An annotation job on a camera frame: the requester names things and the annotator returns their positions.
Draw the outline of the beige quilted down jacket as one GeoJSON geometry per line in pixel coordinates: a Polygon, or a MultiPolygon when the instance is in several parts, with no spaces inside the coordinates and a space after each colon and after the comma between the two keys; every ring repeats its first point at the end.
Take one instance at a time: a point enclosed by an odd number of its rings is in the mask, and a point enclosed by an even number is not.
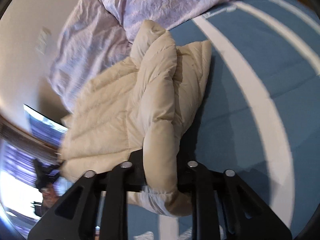
{"type": "Polygon", "coordinates": [[[127,200],[172,217],[191,213],[177,188],[180,140],[206,90],[212,45],[177,46],[158,23],[142,23],[130,55],[82,88],[60,146],[61,175],[71,182],[86,171],[103,173],[143,152],[146,185],[127,200]]]}

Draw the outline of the window with purple curtain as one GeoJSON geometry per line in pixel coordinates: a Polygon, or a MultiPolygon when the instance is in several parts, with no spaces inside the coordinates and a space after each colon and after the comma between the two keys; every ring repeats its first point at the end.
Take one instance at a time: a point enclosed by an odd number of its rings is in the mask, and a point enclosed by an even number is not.
{"type": "Polygon", "coordinates": [[[18,234],[27,238],[41,217],[42,194],[35,186],[33,161],[54,165],[67,128],[28,105],[23,110],[27,132],[1,118],[1,206],[18,234]]]}

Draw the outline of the blue white striped bed sheet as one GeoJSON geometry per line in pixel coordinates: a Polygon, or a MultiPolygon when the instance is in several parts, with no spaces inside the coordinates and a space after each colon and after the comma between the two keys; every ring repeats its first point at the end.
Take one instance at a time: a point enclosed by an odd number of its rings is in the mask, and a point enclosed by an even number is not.
{"type": "Polygon", "coordinates": [[[319,239],[318,16],[297,0],[236,0],[170,32],[180,46],[212,43],[181,158],[234,170],[295,239],[319,239]]]}

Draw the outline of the lilac crumpled duvet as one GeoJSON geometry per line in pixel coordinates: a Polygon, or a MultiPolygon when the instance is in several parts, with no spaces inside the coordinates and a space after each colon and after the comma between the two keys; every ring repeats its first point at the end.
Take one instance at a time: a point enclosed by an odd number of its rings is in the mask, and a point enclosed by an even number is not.
{"type": "Polygon", "coordinates": [[[126,58],[144,20],[172,29],[231,0],[78,0],[57,40],[48,80],[72,112],[83,85],[126,58]]]}

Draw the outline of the white wall air conditioner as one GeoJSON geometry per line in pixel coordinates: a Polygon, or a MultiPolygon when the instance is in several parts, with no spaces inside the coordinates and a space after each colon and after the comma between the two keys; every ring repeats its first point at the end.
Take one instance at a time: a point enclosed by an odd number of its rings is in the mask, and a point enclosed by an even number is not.
{"type": "Polygon", "coordinates": [[[44,55],[47,51],[47,47],[51,38],[51,32],[48,28],[42,27],[37,37],[35,50],[44,55]]]}

